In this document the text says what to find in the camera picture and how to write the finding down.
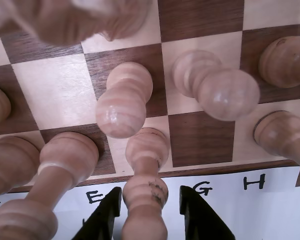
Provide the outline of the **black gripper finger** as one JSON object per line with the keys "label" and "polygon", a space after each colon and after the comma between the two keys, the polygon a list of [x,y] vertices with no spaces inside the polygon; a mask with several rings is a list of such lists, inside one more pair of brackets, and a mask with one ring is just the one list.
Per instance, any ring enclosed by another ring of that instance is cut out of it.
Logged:
{"label": "black gripper finger", "polygon": [[213,208],[189,186],[180,186],[179,212],[187,240],[234,240],[235,235]]}
{"label": "black gripper finger", "polygon": [[114,221],[120,216],[122,189],[114,187],[72,238],[73,240],[111,240]]}

